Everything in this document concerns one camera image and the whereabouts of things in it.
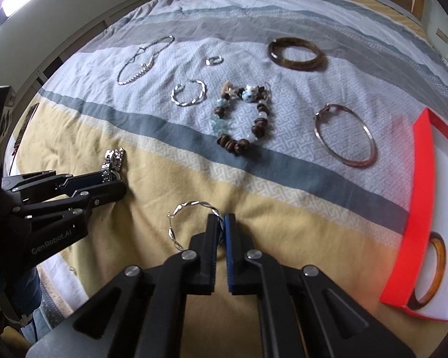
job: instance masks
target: red box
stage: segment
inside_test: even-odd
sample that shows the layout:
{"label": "red box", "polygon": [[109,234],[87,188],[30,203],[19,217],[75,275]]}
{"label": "red box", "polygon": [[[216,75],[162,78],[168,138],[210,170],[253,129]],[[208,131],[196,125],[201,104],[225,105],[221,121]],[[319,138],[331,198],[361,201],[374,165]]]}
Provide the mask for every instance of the red box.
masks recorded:
{"label": "red box", "polygon": [[[415,172],[409,218],[380,301],[413,316],[448,320],[448,125],[425,109],[413,132]],[[446,257],[440,260],[445,260],[444,273],[430,302],[412,310],[409,300],[414,290],[416,297],[418,292],[426,292],[425,285],[430,285],[427,283],[435,275],[437,252],[429,246],[431,232],[443,239],[445,251],[440,255]]]}

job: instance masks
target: silver bangle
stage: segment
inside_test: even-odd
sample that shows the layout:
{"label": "silver bangle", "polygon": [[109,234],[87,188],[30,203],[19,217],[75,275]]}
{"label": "silver bangle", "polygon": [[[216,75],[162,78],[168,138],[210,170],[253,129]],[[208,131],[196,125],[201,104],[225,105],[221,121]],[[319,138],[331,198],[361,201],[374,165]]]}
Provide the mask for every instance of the silver bangle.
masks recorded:
{"label": "silver bangle", "polygon": [[192,200],[190,202],[185,202],[185,203],[181,203],[180,205],[177,205],[177,207],[174,209],[172,214],[168,211],[168,218],[169,218],[168,236],[169,236],[169,238],[171,238],[171,241],[174,243],[174,246],[179,251],[185,251],[186,249],[177,241],[176,235],[174,234],[174,231],[172,229],[171,219],[174,218],[176,215],[178,215],[178,212],[180,212],[183,208],[185,208],[187,206],[196,206],[196,205],[201,205],[203,207],[211,209],[213,214],[219,218],[219,221],[221,222],[221,229],[223,227],[223,218],[221,216],[221,213],[219,212],[218,209],[216,209],[214,206],[210,205],[207,202],[204,202],[204,201],[200,202],[198,200]]}
{"label": "silver bangle", "polygon": [[[320,122],[321,122],[321,116],[327,112],[330,111],[331,108],[336,108],[339,110],[343,110],[344,112],[350,113],[352,116],[354,116],[358,121],[360,121],[360,123],[362,124],[362,128],[365,131],[365,133],[367,133],[367,137],[368,140],[370,141],[370,157],[367,160],[363,160],[363,161],[355,161],[355,160],[349,160],[346,158],[343,158],[342,156],[340,156],[339,154],[337,154],[335,151],[333,151],[328,145],[327,143],[324,141],[324,139],[322,138],[321,134],[320,134]],[[314,128],[314,133],[317,136],[317,138],[319,139],[319,141],[323,144],[325,150],[331,154],[334,158],[336,158],[337,160],[340,160],[342,163],[344,163],[347,166],[352,166],[352,167],[366,167],[366,166],[370,166],[372,165],[375,160],[376,160],[376,143],[375,143],[375,139],[373,138],[372,134],[370,133],[370,131],[368,130],[367,125],[363,122],[363,120],[352,110],[350,110],[349,108],[342,106],[342,105],[338,105],[338,104],[326,104],[321,110],[319,110],[315,116],[314,116],[314,120],[315,120],[315,128]]]}
{"label": "silver bangle", "polygon": [[191,83],[199,83],[201,85],[201,92],[199,93],[199,96],[197,98],[193,98],[191,101],[179,102],[178,100],[176,100],[176,94],[179,92],[182,92],[184,90],[184,88],[186,87],[185,84],[179,83],[172,89],[172,92],[171,92],[171,101],[173,101],[178,106],[184,107],[184,106],[198,104],[203,98],[204,99],[206,98],[207,87],[204,82],[200,81],[199,79],[188,79],[188,81]]}

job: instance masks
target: silver chain bracelet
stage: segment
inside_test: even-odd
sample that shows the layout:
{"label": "silver chain bracelet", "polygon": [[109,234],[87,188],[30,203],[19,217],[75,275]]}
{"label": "silver chain bracelet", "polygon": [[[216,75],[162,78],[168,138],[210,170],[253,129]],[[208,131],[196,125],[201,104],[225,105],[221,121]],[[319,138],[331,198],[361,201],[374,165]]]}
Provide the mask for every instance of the silver chain bracelet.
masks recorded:
{"label": "silver chain bracelet", "polygon": [[121,170],[121,166],[123,165],[124,155],[125,150],[123,148],[108,149],[106,151],[105,162],[101,166],[103,183],[111,182],[112,180],[121,180],[119,172]]}
{"label": "silver chain bracelet", "polygon": [[[149,59],[148,63],[141,63],[140,65],[141,65],[142,69],[140,71],[138,71],[135,75],[133,75],[131,78],[127,79],[126,81],[120,81],[121,73],[123,72],[123,70],[126,68],[127,65],[129,65],[130,63],[134,63],[136,61],[136,58],[139,55],[141,55],[142,53],[144,53],[149,47],[154,46],[155,44],[158,44],[166,39],[171,39],[171,41],[169,43],[167,43],[161,50],[159,50],[159,51],[155,52],[153,55],[151,55],[151,58]],[[163,51],[164,49],[166,49],[167,47],[169,47],[173,41],[174,41],[174,36],[168,35],[168,36],[159,38],[157,40],[154,40],[153,42],[149,43],[145,47],[139,47],[137,49],[136,53],[130,59],[128,59],[128,61],[124,64],[124,66],[119,71],[118,76],[116,77],[116,82],[118,83],[118,85],[121,85],[121,86],[127,85],[128,83],[132,83],[139,77],[142,77],[144,74],[146,74],[153,67],[154,60],[156,59],[156,57],[158,57],[159,53],[161,51]]]}

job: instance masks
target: silver twisted hoop earring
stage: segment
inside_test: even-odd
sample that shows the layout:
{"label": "silver twisted hoop earring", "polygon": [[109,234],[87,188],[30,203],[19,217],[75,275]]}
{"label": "silver twisted hoop earring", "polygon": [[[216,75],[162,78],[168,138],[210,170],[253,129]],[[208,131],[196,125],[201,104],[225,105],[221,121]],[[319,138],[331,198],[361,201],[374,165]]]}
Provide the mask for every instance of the silver twisted hoop earring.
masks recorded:
{"label": "silver twisted hoop earring", "polygon": [[207,209],[211,209],[211,211],[213,212],[213,214],[219,218],[219,221],[221,222],[221,229],[223,227],[223,218],[221,216],[221,213],[219,212],[218,209],[216,209],[214,206],[210,205],[207,202],[200,202],[198,200],[192,200],[190,202],[185,202],[185,203],[181,203],[180,205],[177,205],[177,207],[174,209],[174,211],[172,212],[172,214],[168,211],[168,218],[169,218],[169,230],[168,230],[168,236],[169,238],[171,238],[171,241],[174,243],[174,246],[176,247],[177,250],[179,251],[185,251],[186,249],[178,242],[178,240],[176,239],[176,235],[174,234],[174,231],[172,229],[172,221],[171,219],[174,218],[176,215],[178,215],[178,212],[180,212],[182,209],[184,209],[187,206],[196,206],[196,205],[201,205],[203,207],[206,207]]}
{"label": "silver twisted hoop earring", "polygon": [[207,92],[206,84],[203,81],[200,81],[199,79],[188,79],[188,81],[191,83],[199,83],[201,85],[201,92],[199,93],[198,97],[193,98],[191,101],[179,102],[178,100],[176,100],[176,94],[182,92],[184,90],[184,88],[186,87],[185,84],[179,83],[172,89],[172,92],[171,92],[171,101],[173,101],[178,106],[184,107],[184,106],[189,106],[189,105],[195,105],[195,104],[199,104],[201,102],[201,100],[206,99],[206,92]]}

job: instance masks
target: metal screw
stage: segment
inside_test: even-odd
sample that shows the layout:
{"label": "metal screw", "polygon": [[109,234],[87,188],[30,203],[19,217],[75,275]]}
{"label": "metal screw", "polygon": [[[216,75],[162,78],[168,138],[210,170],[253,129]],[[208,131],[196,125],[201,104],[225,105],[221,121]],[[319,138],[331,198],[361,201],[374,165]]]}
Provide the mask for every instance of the metal screw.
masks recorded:
{"label": "metal screw", "polygon": [[197,253],[194,250],[185,250],[181,253],[183,260],[194,260],[197,257]]}
{"label": "metal screw", "polygon": [[306,265],[302,268],[302,272],[304,272],[304,275],[307,277],[315,277],[319,274],[319,268],[315,265]]}
{"label": "metal screw", "polygon": [[125,275],[128,277],[133,277],[138,275],[140,272],[139,267],[136,265],[129,265],[126,269],[125,269]]}
{"label": "metal screw", "polygon": [[247,252],[247,258],[250,258],[251,260],[258,260],[262,257],[262,252],[257,249],[251,249]]}

